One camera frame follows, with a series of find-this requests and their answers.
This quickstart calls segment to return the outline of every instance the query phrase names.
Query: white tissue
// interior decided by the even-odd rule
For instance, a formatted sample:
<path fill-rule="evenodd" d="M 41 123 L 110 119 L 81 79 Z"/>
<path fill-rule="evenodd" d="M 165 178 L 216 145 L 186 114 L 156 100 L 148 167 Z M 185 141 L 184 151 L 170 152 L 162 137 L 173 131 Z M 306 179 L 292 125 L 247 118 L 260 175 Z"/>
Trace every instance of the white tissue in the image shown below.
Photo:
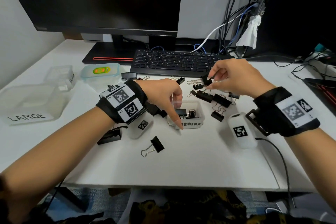
<path fill-rule="evenodd" d="M 247 29 L 236 43 L 236 46 L 250 46 L 253 49 L 257 46 L 258 26 L 261 23 L 261 16 L 251 16 Z"/>

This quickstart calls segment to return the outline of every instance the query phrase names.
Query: person's left hand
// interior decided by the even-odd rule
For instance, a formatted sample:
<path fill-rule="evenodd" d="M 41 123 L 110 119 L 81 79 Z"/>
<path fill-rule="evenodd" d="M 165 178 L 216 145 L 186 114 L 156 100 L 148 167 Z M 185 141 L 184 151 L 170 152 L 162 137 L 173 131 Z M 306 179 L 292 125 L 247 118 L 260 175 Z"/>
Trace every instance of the person's left hand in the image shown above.
<path fill-rule="evenodd" d="M 162 80 L 137 80 L 136 82 L 145 92 L 148 102 L 165 110 L 171 120 L 180 129 L 183 129 L 181 119 L 171 104 L 172 100 L 182 100 L 182 90 L 178 83 L 168 78 Z"/>

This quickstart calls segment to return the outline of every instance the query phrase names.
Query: monitor stand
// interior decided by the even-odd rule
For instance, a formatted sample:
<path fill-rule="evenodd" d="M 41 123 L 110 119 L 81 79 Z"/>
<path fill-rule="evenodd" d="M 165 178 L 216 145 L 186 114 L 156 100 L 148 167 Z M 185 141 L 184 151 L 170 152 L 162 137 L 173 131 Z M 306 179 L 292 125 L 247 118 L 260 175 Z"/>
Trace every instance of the monitor stand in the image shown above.
<path fill-rule="evenodd" d="M 149 36 L 151 46 L 164 46 L 166 50 L 174 50 L 175 37 Z M 97 42 L 82 60 L 84 64 L 119 63 L 131 65 L 136 50 L 146 49 L 142 43 L 130 43 L 123 40 L 122 35 L 112 35 L 113 42 Z"/>

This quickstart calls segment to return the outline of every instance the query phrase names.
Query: desk surface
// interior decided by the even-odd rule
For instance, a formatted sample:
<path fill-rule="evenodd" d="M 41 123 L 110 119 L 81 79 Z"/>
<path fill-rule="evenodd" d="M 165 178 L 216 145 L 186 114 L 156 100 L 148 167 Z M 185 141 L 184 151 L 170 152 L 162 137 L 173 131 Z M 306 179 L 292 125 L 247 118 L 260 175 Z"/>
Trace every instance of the desk surface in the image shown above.
<path fill-rule="evenodd" d="M 82 59 L 93 47 L 94 42 L 66 40 L 44 56 L 32 67 L 6 86 L 42 83 L 51 66 L 73 65 L 79 78 L 84 67 Z M 295 79 L 290 71 L 295 64 L 278 68 L 275 64 L 252 62 L 263 76 L 277 86 L 285 86 L 292 94 L 300 94 L 317 110 L 321 128 L 336 138 L 333 129 L 335 117 L 303 82 Z M 121 66 L 128 72 L 130 66 Z M 300 75 L 312 77 L 308 70 Z M 152 76 L 161 79 L 163 76 Z M 183 99 L 187 98 L 192 86 L 183 83 Z M 95 106 L 99 97 L 90 86 L 78 81 L 67 93 L 69 103 L 61 117 L 50 122 L 7 126 L 0 123 L 0 172 L 16 159 L 33 148 L 51 133 Z M 252 150 L 242 150 L 234 141 L 226 119 L 222 123 L 212 118 L 212 106 L 200 101 L 206 116 L 204 125 L 198 129 L 175 130 L 166 119 L 157 115 L 154 125 L 139 139 L 126 135 L 122 140 L 95 145 L 82 162 L 67 176 L 65 182 L 76 186 L 172 186 L 236 188 L 247 190 L 286 190 L 286 176 L 278 153 L 266 142 L 258 142 Z M 250 97 L 242 96 L 225 112 L 228 117 L 237 112 L 248 112 L 255 105 Z M 146 158 L 140 151 L 146 149 L 150 140 L 157 136 L 165 149 Z M 288 166 L 293 191 L 315 191 L 298 160 L 286 141 L 279 135 L 269 139 L 281 150 Z"/>

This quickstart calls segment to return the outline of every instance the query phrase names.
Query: qr code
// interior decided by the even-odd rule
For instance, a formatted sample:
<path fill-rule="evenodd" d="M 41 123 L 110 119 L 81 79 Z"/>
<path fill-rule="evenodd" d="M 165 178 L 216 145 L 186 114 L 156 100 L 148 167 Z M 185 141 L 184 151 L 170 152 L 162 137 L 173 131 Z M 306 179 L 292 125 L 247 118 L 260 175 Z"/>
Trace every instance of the qr code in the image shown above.
<path fill-rule="evenodd" d="M 117 100 L 119 103 L 123 102 L 124 100 L 128 99 L 129 96 L 124 92 L 124 90 L 119 90 L 118 92 L 113 94 L 113 97 L 115 100 Z"/>
<path fill-rule="evenodd" d="M 247 136 L 244 126 L 233 128 L 233 131 L 235 132 L 237 137 Z"/>
<path fill-rule="evenodd" d="M 290 120 L 296 120 L 305 115 L 296 104 L 292 104 L 282 110 Z"/>
<path fill-rule="evenodd" d="M 111 88 L 107 89 L 107 91 L 112 92 L 115 91 L 117 88 L 120 88 L 119 85 L 112 86 Z"/>
<path fill-rule="evenodd" d="M 138 128 L 140 128 L 141 130 L 144 130 L 148 125 L 148 122 L 143 120 L 140 125 L 138 126 Z"/>
<path fill-rule="evenodd" d="M 300 99 L 299 101 L 297 101 L 297 103 L 302 107 L 303 110 L 305 110 L 306 112 L 309 112 L 311 110 L 313 110 L 313 108 L 304 100 L 304 99 Z"/>
<path fill-rule="evenodd" d="M 127 107 L 125 107 L 124 110 L 127 112 L 129 117 L 132 117 L 139 111 L 133 102 L 130 103 Z"/>

